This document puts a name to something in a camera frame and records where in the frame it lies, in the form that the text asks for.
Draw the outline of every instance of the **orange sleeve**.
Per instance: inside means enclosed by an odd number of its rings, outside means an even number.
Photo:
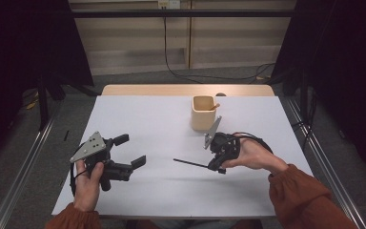
[[[356,228],[331,201],[331,192],[294,165],[270,175],[269,181],[270,199],[284,228]]]
[[[99,214],[94,212],[81,212],[73,207],[73,203],[68,206],[52,220],[46,224],[46,229],[99,229],[101,228]]]

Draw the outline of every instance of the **metal rail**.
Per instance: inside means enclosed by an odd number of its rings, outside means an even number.
[[[50,10],[19,11],[23,15],[72,18],[124,18],[124,17],[315,17],[319,10]]]
[[[28,177],[30,176],[31,169],[40,154],[40,151],[50,133],[53,120],[57,117],[59,108],[62,102],[58,102],[54,109],[53,114],[49,122],[47,123],[46,127],[38,132],[34,143],[32,144],[29,153],[23,163],[22,167],[20,168],[19,173],[16,176],[13,184],[11,185],[7,195],[5,196],[4,200],[0,205],[0,229],[4,229],[9,221],[10,215],[17,203],[17,200],[20,198],[23,188],[26,185]]]
[[[291,107],[291,110],[293,112],[293,115],[295,116],[296,121],[300,122],[302,121],[302,117],[299,114],[300,109],[298,105],[296,104],[295,100],[289,99],[288,103]],[[306,136],[308,133],[308,127],[303,125],[301,127],[302,133]],[[341,183],[340,179],[338,178],[331,162],[326,157],[325,152],[323,151],[322,147],[320,146],[319,142],[317,141],[317,138],[315,137],[314,133],[310,131],[308,134],[309,137],[309,145],[315,155],[315,158],[317,162],[319,163],[320,167],[322,168],[322,171],[325,175],[325,177],[328,179],[329,184],[332,187],[332,191],[335,194],[341,208],[343,209],[344,213],[347,215],[348,218],[350,218],[358,228],[366,228],[366,225],[356,209],[356,205],[351,199],[350,195],[344,188],[343,184]]]

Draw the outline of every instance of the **wrist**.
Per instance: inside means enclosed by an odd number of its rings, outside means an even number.
[[[288,164],[281,158],[272,155],[272,158],[269,159],[269,163],[265,166],[266,170],[272,173],[273,176],[278,175],[288,169]]]
[[[88,208],[86,206],[83,206],[82,204],[78,204],[78,202],[74,202],[73,203],[73,208],[80,211],[80,212],[91,212],[94,211],[94,209],[92,210],[91,208]]]

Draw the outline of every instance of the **black curtain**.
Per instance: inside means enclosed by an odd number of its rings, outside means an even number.
[[[67,0],[0,1],[0,143],[22,106],[22,92],[36,88],[40,76],[53,86],[61,75],[92,85],[92,75]]]
[[[284,94],[293,94],[300,86],[302,75],[311,66],[334,0],[297,0],[295,11],[309,12],[291,18],[272,79],[283,81]]]
[[[337,1],[311,72],[320,100],[366,162],[366,1]]]

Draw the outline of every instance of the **gray floor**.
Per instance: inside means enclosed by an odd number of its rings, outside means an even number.
[[[195,73],[201,75],[229,76],[233,78],[247,77],[255,72],[256,68],[222,68],[191,71],[177,71],[178,73]],[[228,80],[196,77],[202,83],[239,83],[247,84],[252,79]],[[156,73],[126,73],[119,75],[103,75],[94,78],[95,87],[92,89],[101,92],[107,84],[144,84],[144,83],[193,83],[182,78],[176,78],[169,72]],[[64,184],[63,181],[69,170],[68,160],[78,146],[90,116],[94,97],[87,97],[73,88],[64,86],[67,93],[65,100],[61,102],[50,101],[51,111],[58,108],[54,116],[50,133],[44,145],[41,147],[38,157],[30,168],[27,182],[16,204],[9,209],[10,216],[2,223],[6,228],[42,228],[51,218],[51,210]],[[291,123],[296,120],[290,109],[288,100],[298,99],[298,93],[294,97],[283,96],[281,85],[274,85],[274,92],[282,101]],[[25,158],[37,137],[39,127],[39,110],[37,107],[19,111],[13,121],[10,132],[0,148],[0,204],[7,195],[15,180]],[[314,134],[324,150],[330,163],[333,165],[338,178],[350,195],[357,211],[361,214],[366,225],[366,165],[358,156],[354,145],[339,134],[336,123],[328,115],[324,106],[319,102],[315,114]],[[304,135],[300,129],[295,130],[300,143]],[[305,155],[311,163],[311,168],[316,177],[329,186],[330,180],[320,169],[312,150],[307,147]],[[275,219],[263,219],[264,228],[280,228]],[[123,228],[118,220],[103,219],[104,228]]]

